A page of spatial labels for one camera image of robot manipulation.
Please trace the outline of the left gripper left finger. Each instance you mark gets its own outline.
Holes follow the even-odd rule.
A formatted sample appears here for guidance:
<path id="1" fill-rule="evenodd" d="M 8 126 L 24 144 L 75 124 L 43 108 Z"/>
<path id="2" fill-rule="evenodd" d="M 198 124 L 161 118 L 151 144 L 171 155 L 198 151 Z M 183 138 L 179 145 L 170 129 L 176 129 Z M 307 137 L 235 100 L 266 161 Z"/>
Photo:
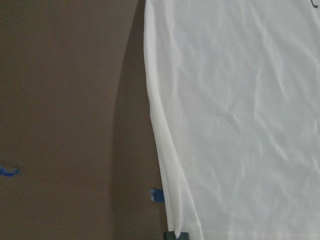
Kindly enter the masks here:
<path id="1" fill-rule="evenodd" d="M 175 232 L 174 231 L 167 231 L 163 234 L 164 240 L 175 240 Z"/>

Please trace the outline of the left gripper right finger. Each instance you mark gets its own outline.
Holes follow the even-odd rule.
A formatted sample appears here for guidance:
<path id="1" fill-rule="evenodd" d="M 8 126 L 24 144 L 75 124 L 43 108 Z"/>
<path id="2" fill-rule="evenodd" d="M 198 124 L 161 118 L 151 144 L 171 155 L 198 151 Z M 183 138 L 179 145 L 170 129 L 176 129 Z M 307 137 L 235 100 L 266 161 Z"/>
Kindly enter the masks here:
<path id="1" fill-rule="evenodd" d="M 181 232 L 178 240 L 190 240 L 190 235 L 188 232 Z"/>

